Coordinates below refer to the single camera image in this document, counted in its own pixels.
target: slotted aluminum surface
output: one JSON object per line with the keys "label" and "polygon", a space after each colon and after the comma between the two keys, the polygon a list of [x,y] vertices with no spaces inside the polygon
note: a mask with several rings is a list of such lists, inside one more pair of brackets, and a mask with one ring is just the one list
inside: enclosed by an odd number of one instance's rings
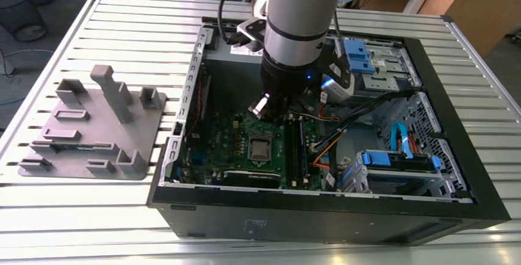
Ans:
{"label": "slotted aluminum surface", "polygon": [[[513,221],[448,236],[412,249],[180,239],[145,199],[143,181],[25,178],[14,162],[28,153],[57,103],[56,84],[80,79],[95,87],[95,64],[115,68],[129,90],[168,95],[156,138],[164,143],[203,16],[217,2],[88,0],[8,130],[0,138],[0,260],[60,264],[515,264],[521,259],[521,125],[512,97],[497,84],[457,28],[436,16],[340,11],[343,30],[419,38],[425,46]],[[224,18],[247,19],[251,6],[229,2]],[[153,149],[152,161],[160,148]]]}

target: floor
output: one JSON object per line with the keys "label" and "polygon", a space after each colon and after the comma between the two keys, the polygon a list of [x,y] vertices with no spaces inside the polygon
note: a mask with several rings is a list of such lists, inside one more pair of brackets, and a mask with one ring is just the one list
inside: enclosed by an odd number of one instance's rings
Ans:
{"label": "floor", "polygon": [[[22,49],[55,50],[84,2],[85,0],[55,0],[51,4],[40,6],[39,10],[47,22],[49,33],[39,41],[16,42],[11,35],[0,29],[0,48],[3,52],[8,54]],[[513,45],[505,39],[485,58],[519,103],[521,103],[521,89],[517,87],[521,84],[520,52],[521,45]],[[10,57],[10,62],[18,68],[18,75],[12,79],[0,75],[0,129],[7,127],[20,107],[20,103],[7,105],[3,105],[3,103],[25,97],[49,57],[51,54],[48,53],[23,53]]]}

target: green motherboard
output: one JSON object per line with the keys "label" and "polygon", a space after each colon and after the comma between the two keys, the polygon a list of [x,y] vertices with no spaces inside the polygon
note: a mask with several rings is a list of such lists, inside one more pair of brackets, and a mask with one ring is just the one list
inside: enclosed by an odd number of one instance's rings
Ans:
{"label": "green motherboard", "polygon": [[[289,124],[301,124],[305,149],[317,141],[319,123],[313,120],[292,119]],[[292,189],[288,182],[287,149],[288,138],[285,128],[260,122],[252,114],[215,113],[208,122],[207,136],[200,146],[191,150],[192,179],[197,183],[213,184],[220,170],[243,170],[248,172],[275,173],[281,177],[283,189]],[[299,189],[316,190],[321,186],[321,175],[307,177],[305,186]]]}

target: cpu socket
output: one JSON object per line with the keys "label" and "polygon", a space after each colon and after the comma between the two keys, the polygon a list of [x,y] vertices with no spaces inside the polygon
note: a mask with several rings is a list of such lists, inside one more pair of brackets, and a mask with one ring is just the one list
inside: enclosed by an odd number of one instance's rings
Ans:
{"label": "cpu socket", "polygon": [[248,140],[248,159],[251,161],[271,161],[272,135],[251,135]]}

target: motherboard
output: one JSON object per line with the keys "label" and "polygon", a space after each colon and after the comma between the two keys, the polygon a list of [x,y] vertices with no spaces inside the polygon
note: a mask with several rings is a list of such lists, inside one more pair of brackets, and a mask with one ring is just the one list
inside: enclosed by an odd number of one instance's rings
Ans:
{"label": "motherboard", "polygon": [[276,126],[247,112],[216,112],[209,124],[209,136],[189,150],[193,183],[320,188],[321,175],[307,168],[307,149],[317,141],[315,120],[288,117]]}

